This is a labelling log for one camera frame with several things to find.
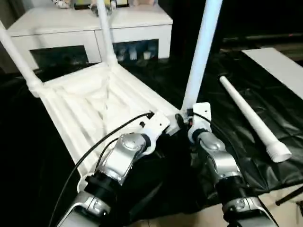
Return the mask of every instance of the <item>white cabinet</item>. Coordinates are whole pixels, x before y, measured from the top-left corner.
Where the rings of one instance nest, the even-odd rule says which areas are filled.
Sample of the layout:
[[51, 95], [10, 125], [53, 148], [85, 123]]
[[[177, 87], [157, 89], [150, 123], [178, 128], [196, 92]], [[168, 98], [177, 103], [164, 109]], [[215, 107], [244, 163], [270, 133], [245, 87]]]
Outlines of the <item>white cabinet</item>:
[[[158, 58], [169, 57], [172, 19], [160, 6], [118, 8], [108, 21], [113, 43], [157, 40]], [[106, 57], [101, 29], [90, 10], [50, 6], [30, 9], [8, 32], [31, 68], [38, 69], [66, 58], [101, 62]]]

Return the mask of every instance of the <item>black tablecloth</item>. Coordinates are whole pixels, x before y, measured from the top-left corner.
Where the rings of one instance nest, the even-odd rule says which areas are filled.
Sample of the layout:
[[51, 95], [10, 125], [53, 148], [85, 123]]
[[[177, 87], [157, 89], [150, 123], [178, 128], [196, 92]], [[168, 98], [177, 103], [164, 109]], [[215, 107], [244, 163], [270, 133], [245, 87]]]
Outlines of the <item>black tablecloth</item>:
[[[125, 67], [177, 108], [183, 101], [188, 72], [180, 62]], [[87, 66], [39, 70], [42, 80], [53, 79]], [[226, 75], [293, 157], [273, 163], [244, 116], [218, 83]], [[303, 100], [243, 53], [212, 56], [203, 80], [199, 102], [210, 102], [213, 121], [227, 134], [246, 181], [256, 193], [265, 193], [303, 182]], [[55, 200], [73, 162], [42, 102], [34, 98], [19, 74], [0, 77], [0, 128], [5, 203], [8, 210], [22, 205], [16, 222], [46, 226]], [[162, 137], [154, 154], [133, 168], [112, 212], [117, 225], [138, 219], [180, 212], [191, 213], [218, 203], [204, 162], [186, 142], [186, 132]], [[75, 175], [55, 219], [76, 195]]]

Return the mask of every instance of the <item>cabinet drawer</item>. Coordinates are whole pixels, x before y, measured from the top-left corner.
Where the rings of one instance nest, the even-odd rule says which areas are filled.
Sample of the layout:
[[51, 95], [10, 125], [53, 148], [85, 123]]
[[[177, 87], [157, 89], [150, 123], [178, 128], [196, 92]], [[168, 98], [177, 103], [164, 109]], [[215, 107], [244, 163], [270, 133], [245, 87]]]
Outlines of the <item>cabinet drawer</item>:
[[94, 31], [17, 36], [13, 37], [13, 41], [32, 69], [38, 69], [44, 61], [50, 61], [48, 65], [54, 65], [56, 60], [64, 58], [58, 56], [55, 59], [56, 55], [63, 52], [75, 59], [87, 59], [91, 63], [101, 62]]

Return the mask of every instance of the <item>white chair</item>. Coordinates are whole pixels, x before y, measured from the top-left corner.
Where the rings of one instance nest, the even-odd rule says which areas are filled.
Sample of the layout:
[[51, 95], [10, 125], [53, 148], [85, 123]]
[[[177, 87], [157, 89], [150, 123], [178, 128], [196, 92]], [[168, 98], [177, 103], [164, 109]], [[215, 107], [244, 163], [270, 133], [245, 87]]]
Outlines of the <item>white chair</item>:
[[[180, 111], [117, 63], [104, 1], [98, 0], [97, 3], [107, 52], [106, 62], [45, 83], [30, 69], [0, 22], [3, 46], [25, 78], [31, 93], [42, 100], [75, 163], [110, 131], [148, 111], [161, 111], [171, 120], [170, 134], [178, 130], [174, 116]], [[182, 113], [196, 102], [221, 3], [222, 0], [208, 0], [206, 3]], [[205, 28], [207, 23], [211, 24], [210, 30]], [[138, 119], [108, 140], [139, 129], [139, 122], [146, 120]], [[107, 142], [95, 149], [79, 166], [81, 177], [94, 170], [104, 144]]]

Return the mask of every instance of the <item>floor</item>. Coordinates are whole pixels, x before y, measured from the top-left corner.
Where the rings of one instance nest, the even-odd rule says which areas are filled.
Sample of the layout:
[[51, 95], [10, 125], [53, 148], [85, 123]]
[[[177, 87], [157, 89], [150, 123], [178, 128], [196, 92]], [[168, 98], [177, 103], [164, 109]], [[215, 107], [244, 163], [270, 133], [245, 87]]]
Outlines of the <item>floor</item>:
[[[279, 207], [275, 205], [277, 199], [293, 192], [300, 186], [302, 185], [261, 195], [260, 198], [276, 219], [279, 227], [303, 226], [303, 217], [295, 204], [296, 201], [303, 200], [303, 194]], [[218, 204], [191, 215], [178, 214], [148, 221], [139, 221], [134, 223], [132, 227], [227, 227], [228, 224], [222, 217], [221, 207], [221, 204]]]

